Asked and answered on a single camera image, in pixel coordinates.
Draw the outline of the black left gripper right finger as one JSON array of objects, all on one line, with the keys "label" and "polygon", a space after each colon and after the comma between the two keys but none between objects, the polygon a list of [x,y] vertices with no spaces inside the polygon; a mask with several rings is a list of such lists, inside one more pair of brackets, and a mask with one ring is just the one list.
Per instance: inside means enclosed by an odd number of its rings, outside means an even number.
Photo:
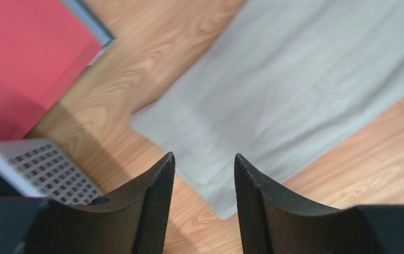
[{"label": "black left gripper right finger", "polygon": [[340,210],[286,188],[241,154],[235,191],[245,253],[381,253],[357,208]]}]

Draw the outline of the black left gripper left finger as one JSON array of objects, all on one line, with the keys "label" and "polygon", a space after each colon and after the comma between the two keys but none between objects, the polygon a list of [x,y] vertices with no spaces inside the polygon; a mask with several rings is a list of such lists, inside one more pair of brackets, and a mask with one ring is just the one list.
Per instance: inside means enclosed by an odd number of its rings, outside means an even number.
[{"label": "black left gripper left finger", "polygon": [[150,169],[88,205],[47,201],[24,253],[162,253],[175,176],[167,153]]}]

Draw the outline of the beige t-shirt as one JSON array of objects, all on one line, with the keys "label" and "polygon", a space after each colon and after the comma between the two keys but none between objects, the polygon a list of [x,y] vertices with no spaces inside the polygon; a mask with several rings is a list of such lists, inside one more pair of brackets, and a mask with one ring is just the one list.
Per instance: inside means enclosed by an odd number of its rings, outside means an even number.
[{"label": "beige t-shirt", "polygon": [[247,1],[131,127],[221,219],[242,154],[283,182],[404,97],[404,1]]}]

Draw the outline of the white laundry basket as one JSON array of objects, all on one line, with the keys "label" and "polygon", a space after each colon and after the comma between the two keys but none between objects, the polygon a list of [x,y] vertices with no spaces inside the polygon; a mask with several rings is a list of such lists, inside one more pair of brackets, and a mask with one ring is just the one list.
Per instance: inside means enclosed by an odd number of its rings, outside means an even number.
[{"label": "white laundry basket", "polygon": [[26,197],[88,205],[104,193],[48,139],[0,142],[0,178]]}]

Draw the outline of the red folder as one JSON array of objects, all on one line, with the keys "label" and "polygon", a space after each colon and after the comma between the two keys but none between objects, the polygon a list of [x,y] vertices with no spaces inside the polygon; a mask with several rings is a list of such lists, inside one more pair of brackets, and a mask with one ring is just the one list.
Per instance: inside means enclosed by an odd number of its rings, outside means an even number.
[{"label": "red folder", "polygon": [[24,137],[103,47],[62,1],[0,1],[0,141]]}]

